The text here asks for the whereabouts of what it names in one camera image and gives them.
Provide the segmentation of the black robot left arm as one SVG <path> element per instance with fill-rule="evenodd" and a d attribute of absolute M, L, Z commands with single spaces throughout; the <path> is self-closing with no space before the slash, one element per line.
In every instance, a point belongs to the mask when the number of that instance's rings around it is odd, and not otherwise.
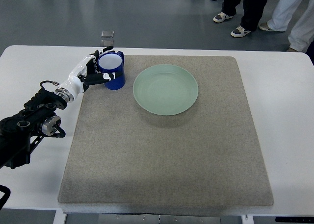
<path fill-rule="evenodd" d="M 0 166 L 16 167 L 30 163 L 30 155 L 45 138 L 64 138 L 56 109 L 65 109 L 73 95 L 55 81 L 45 80 L 41 89 L 24 104 L 19 113 L 0 121 Z"/>

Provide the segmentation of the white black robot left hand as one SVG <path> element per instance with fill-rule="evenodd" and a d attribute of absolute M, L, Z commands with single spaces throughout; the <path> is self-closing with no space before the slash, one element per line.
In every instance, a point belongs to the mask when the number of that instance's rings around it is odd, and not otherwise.
<path fill-rule="evenodd" d="M 58 86 L 55 93 L 73 100 L 78 94 L 84 93 L 89 86 L 108 82 L 99 70 L 98 59 L 101 55 L 112 52 L 112 49 L 113 47 L 109 46 L 86 56 L 70 72 L 68 79 Z"/>

